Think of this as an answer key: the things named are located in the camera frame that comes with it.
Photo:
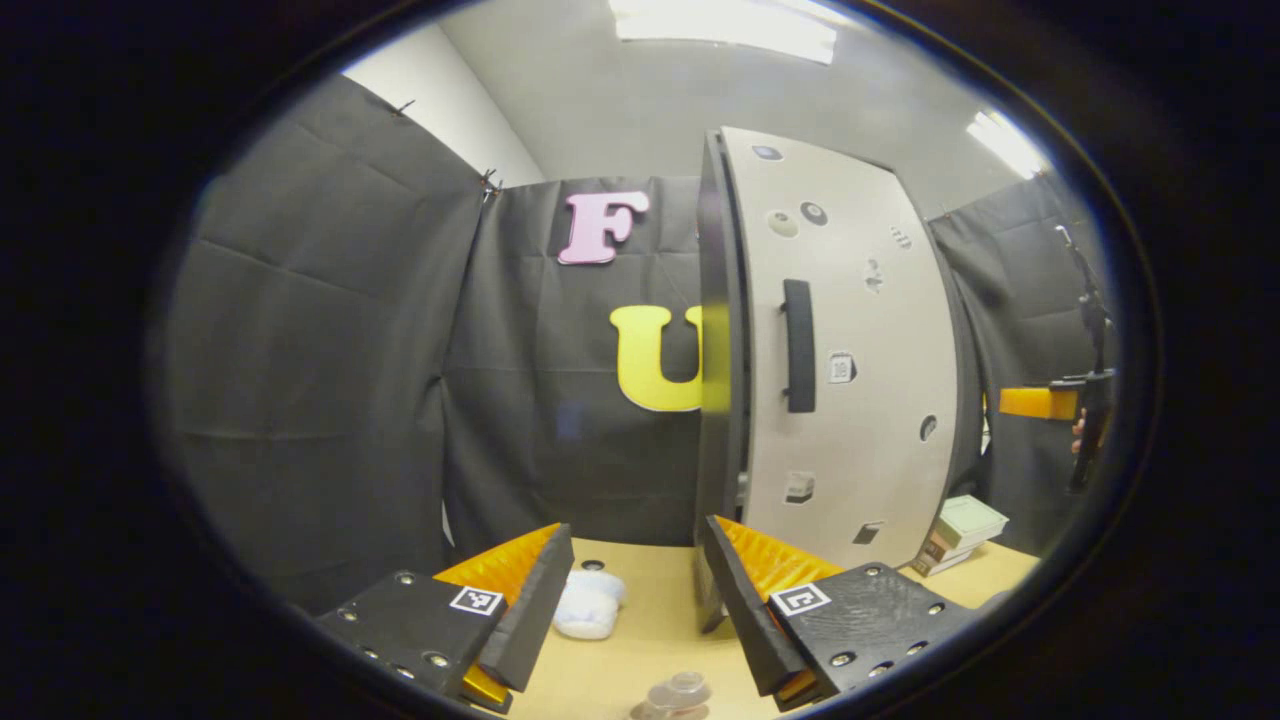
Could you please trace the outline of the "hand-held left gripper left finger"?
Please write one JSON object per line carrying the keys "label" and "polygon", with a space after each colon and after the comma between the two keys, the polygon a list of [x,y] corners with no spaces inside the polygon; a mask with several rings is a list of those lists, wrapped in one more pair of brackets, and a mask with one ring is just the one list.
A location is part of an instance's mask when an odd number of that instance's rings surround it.
{"label": "hand-held left gripper left finger", "polygon": [[571,528],[553,523],[440,571],[396,570],[316,623],[403,684],[507,714],[572,565]]}

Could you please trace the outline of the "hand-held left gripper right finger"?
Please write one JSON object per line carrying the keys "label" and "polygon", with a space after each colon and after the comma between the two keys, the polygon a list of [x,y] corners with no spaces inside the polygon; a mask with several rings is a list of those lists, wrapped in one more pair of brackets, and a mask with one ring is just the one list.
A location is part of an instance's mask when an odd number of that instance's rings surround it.
{"label": "hand-held left gripper right finger", "polygon": [[983,616],[882,562],[842,569],[721,515],[703,556],[759,694],[786,712],[870,693]]}

